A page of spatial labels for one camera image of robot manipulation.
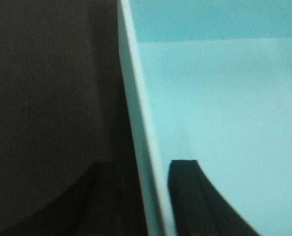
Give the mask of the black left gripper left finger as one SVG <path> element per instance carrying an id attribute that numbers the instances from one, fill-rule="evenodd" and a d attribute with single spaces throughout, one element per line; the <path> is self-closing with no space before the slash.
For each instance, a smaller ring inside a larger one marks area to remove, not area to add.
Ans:
<path id="1" fill-rule="evenodd" d="M 144 236 L 146 220 L 135 162 L 94 165 L 38 213 L 5 236 Z"/>

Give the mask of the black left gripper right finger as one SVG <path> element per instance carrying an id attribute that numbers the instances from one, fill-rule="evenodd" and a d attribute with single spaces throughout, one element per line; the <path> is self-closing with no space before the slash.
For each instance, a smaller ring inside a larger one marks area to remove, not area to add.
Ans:
<path id="1" fill-rule="evenodd" d="M 227 203 L 196 160 L 173 160 L 168 188 L 179 236 L 256 236 Z"/>

